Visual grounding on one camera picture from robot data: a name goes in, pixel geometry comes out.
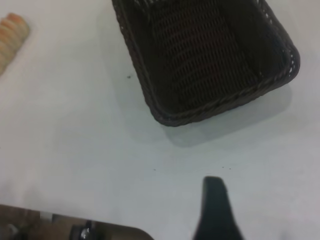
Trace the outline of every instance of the wicker basket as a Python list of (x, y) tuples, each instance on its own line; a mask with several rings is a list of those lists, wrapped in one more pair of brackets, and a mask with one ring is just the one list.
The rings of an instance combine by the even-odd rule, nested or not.
[(300, 56), (265, 0), (112, 0), (144, 98), (166, 126), (289, 83)]

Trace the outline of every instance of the basket rim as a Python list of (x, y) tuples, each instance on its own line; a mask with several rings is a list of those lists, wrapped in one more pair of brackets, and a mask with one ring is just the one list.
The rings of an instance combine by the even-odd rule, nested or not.
[(140, 53), (139, 46), (135, 40), (134, 34), (132, 32), (132, 29), (130, 25), (128, 24), (128, 19), (126, 14), (124, 14), (123, 10), (123, 0), (112, 0), (113, 5), (115, 5), (115, 2), (117, 2), (120, 5), (121, 8), (121, 13), (117, 12), (117, 14), (121, 14), (122, 17), (125, 19), (125, 26), (127, 28), (127, 31), (129, 33), (129, 38), (133, 43), (134, 50), (137, 53), (137, 60), (139, 61), (141, 67), (143, 68), (143, 75), (144, 79), (146, 80), (144, 82), (144, 85), (146, 88), (142, 86), (143, 94), (145, 95), (145, 98), (148, 98), (150, 101), (146, 101), (147, 105), (150, 107), (151, 112), (159, 122), (162, 124), (168, 125), (168, 126), (175, 126), (176, 124), (173, 124), (173, 122), (177, 121), (182, 121), (183, 119), (188, 119), (191, 117), (194, 117), (195, 115), (199, 115), (202, 112), (207, 112), (210, 109), (214, 109), (217, 107), (225, 106), (228, 105), (229, 103), (232, 103), (236, 99), (239, 98), (245, 98), (249, 97), (253, 93), (255, 93), (257, 90), (262, 89), (262, 88), (271, 88), (274, 85), (279, 85), (276, 88), (279, 88), (290, 81), (292, 81), (298, 74), (300, 70), (300, 55), (297, 50), (297, 48), (294, 46), (290, 36), (284, 29), (284, 27), (281, 25), (281, 23), (278, 21), (276, 18), (275, 14), (273, 13), (272, 9), (269, 7), (268, 3), (266, 0), (252, 0), (255, 2), (256, 9), (257, 11), (260, 11), (262, 15), (265, 17), (263, 20), (265, 23), (267, 23), (269, 26), (271, 26), (271, 29), (273, 30), (273, 33), (275, 34), (276, 37), (278, 37), (284, 44), (284, 49), (283, 52), (285, 53), (287, 59), (288, 59), (288, 64), (286, 67), (284, 67), (278, 74), (264, 78), (259, 82), (258, 84), (254, 86), (249, 86), (241, 91), (238, 91), (234, 94), (226, 95), (221, 98), (217, 98), (213, 101), (207, 102), (201, 106), (198, 106), (193, 109), (188, 109), (186, 111), (182, 112), (177, 112), (177, 113), (169, 113), (167, 112), (163, 106), (159, 103), (157, 99), (157, 95), (154, 94), (150, 76), (149, 76), (149, 71), (147, 70), (146, 64), (144, 63), (144, 59), (142, 57), (142, 54)]

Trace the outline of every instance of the black object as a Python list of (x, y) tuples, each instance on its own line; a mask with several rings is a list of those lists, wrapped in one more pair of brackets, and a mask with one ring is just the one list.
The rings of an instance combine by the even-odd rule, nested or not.
[(300, 56), (265, 0), (112, 0), (144, 98), (166, 126), (289, 83)]
[(194, 240), (243, 240), (221, 178), (203, 181), (202, 210)]
[(85, 226), (73, 225), (69, 240), (98, 240), (92, 221), (87, 221)]

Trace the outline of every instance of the table surface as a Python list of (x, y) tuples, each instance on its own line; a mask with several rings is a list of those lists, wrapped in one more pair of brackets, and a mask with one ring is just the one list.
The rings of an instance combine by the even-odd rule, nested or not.
[(205, 176), (248, 240), (320, 239), (318, 0), (269, 0), (301, 55), (289, 85), (200, 123), (158, 124), (110, 0), (1, 0), (32, 33), (0, 79), (0, 204), (191, 240)]

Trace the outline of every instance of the dark brown wicker basket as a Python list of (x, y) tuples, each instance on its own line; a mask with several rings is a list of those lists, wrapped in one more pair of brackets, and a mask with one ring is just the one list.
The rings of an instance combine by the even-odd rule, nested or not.
[(289, 83), (300, 56), (265, 0), (112, 0), (154, 118), (180, 126)]

